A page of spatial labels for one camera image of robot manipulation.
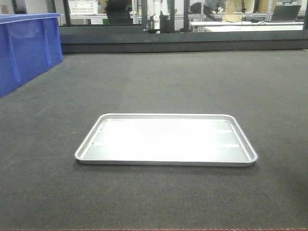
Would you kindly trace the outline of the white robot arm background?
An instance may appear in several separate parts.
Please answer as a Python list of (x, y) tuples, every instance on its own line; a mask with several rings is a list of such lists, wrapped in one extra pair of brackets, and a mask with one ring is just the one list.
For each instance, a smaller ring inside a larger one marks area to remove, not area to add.
[(152, 23), (151, 31), (162, 33), (168, 20), (167, 0), (148, 0), (147, 13)]

